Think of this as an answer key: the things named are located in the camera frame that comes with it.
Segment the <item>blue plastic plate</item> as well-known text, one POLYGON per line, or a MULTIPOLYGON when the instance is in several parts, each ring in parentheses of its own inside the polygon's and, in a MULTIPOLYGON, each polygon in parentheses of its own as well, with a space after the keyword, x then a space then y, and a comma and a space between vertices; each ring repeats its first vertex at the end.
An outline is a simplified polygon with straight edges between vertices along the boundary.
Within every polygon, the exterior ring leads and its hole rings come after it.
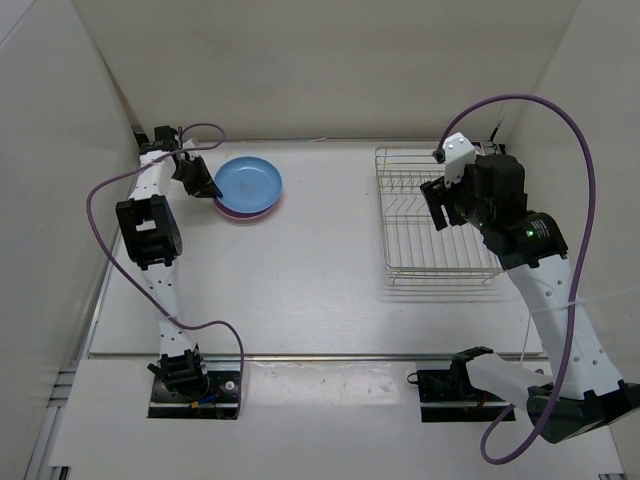
POLYGON ((281 195, 283 181, 279 170, 269 161, 253 156, 234 158, 224 163, 213 178, 223 197, 266 199, 281 195))

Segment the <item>pink plastic plate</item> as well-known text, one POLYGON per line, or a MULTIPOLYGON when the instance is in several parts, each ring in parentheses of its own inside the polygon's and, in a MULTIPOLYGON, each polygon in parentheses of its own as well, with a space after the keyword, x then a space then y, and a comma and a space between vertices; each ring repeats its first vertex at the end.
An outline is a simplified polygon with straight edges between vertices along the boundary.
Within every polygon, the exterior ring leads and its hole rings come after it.
POLYGON ((266 199, 245 199, 239 196, 215 198, 216 208, 226 217, 234 220, 257 219, 274 210, 282 199, 281 195, 268 196, 266 199))

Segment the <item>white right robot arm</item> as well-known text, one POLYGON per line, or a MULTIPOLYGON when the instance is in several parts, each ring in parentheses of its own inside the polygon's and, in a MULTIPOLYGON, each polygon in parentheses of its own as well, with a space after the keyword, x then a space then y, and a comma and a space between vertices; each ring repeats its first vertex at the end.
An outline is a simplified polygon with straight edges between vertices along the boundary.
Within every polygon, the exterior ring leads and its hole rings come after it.
POLYGON ((434 226, 470 224, 523 298, 551 366, 536 374, 487 347, 453 356, 432 388, 470 400, 492 394, 525 411, 549 443, 608 426, 638 410, 639 387, 623 379, 584 308, 571 299, 576 268, 555 220, 527 206, 525 169, 510 155, 477 156, 425 182, 434 226))

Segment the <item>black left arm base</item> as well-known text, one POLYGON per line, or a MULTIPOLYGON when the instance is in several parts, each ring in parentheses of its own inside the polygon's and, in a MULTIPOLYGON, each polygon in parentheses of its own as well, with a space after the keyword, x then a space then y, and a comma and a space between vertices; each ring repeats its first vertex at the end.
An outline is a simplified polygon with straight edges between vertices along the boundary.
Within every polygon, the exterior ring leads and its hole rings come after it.
POLYGON ((153 375, 150 419, 236 420, 240 415, 242 362, 208 361, 191 350, 162 356, 147 369, 153 375))

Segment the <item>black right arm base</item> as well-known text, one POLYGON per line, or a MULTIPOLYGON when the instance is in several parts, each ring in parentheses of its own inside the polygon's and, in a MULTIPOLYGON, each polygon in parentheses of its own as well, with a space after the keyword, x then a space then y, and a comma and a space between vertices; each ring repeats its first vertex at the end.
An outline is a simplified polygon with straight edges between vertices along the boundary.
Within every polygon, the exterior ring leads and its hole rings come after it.
POLYGON ((500 397, 473 387, 467 364, 492 354, 484 346, 454 354, 443 366, 417 366, 406 380, 418 388, 422 423, 493 422, 507 407, 500 397))

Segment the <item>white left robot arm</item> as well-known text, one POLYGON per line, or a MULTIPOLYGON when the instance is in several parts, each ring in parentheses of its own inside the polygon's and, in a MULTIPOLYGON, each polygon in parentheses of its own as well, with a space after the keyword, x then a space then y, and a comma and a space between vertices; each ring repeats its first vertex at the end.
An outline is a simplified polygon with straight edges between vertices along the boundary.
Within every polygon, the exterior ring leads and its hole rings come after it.
POLYGON ((208 395, 210 377, 197 342, 176 324, 182 311, 177 274, 182 239, 167 193, 176 180, 195 198, 223 194, 200 156, 183 153, 155 161, 182 146, 178 130, 156 127, 154 140, 141 136, 139 146, 140 164, 146 170, 139 174, 130 197, 116 204, 116 217, 129 259, 141 270, 143 290, 155 301, 160 359, 149 369, 169 392, 194 402, 208 395))

